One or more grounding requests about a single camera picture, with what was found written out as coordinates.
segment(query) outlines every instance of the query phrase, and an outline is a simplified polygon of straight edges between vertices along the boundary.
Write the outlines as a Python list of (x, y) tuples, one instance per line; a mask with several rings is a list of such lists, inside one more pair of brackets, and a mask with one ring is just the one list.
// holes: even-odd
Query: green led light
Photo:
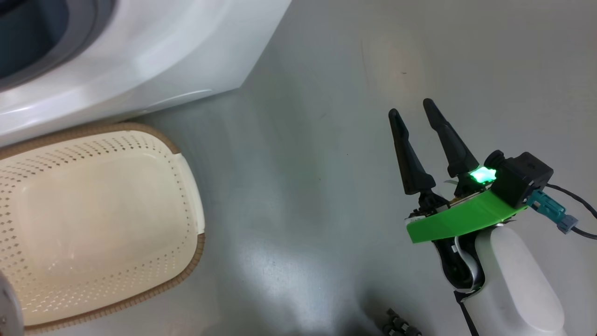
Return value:
[(469, 174), (473, 176), (473, 179), (475, 179), (477, 182), (483, 184), (493, 182), (496, 179), (496, 170), (487, 169), (485, 167), (480, 167), (477, 170), (473, 170)]

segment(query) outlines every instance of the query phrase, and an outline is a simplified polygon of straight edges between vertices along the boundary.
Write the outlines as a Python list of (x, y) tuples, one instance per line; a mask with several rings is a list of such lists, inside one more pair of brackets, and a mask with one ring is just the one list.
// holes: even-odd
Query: washing machine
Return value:
[(238, 88), (290, 0), (0, 0), (0, 146)]

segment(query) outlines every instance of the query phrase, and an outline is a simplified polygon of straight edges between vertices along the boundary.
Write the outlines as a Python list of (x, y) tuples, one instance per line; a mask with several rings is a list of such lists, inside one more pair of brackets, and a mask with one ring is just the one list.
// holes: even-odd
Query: black strap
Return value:
[(477, 328), (475, 328), (475, 324), (473, 323), (473, 320), (470, 318), (469, 312), (466, 310), (466, 307), (463, 303), (464, 299), (467, 298), (468, 295), (454, 291), (454, 296), (456, 297), (456, 301), (460, 305), (460, 309), (462, 309), (462, 314), (464, 315), (466, 324), (469, 326), (470, 336), (479, 336), (479, 332), (477, 331)]

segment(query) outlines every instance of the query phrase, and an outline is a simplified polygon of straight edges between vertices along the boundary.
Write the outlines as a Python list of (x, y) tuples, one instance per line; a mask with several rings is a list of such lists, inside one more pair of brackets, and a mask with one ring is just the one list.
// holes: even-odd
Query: gray object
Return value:
[(0, 273), (0, 335), (22, 336), (23, 317), (13, 287)]

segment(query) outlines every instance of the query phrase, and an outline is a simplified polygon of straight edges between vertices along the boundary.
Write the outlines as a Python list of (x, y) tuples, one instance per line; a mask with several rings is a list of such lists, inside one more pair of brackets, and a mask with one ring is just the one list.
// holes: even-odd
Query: blue cable connector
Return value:
[(576, 223), (578, 223), (578, 219), (566, 215), (565, 207), (540, 190), (533, 191), (528, 197), (527, 205), (536, 212), (551, 219), (563, 233), (569, 233), (576, 226)]

